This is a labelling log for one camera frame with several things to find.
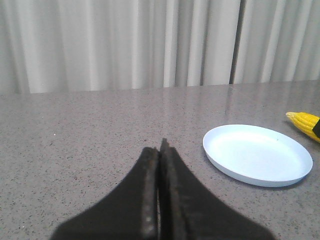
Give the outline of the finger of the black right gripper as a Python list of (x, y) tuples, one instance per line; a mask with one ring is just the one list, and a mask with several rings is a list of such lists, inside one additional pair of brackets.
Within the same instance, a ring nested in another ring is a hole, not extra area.
[(320, 118), (318, 116), (315, 116), (313, 121), (313, 139), (319, 140), (320, 139)]

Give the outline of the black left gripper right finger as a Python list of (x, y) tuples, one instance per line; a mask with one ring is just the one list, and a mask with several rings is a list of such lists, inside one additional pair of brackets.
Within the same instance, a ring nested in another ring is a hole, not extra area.
[(162, 240), (274, 239), (268, 229), (212, 194), (166, 139), (160, 146), (158, 190)]

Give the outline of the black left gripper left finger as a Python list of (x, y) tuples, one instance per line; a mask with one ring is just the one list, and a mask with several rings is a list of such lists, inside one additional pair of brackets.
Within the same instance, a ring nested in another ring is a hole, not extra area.
[(125, 178), (107, 196), (60, 224), (52, 240), (158, 239), (159, 152), (143, 148)]

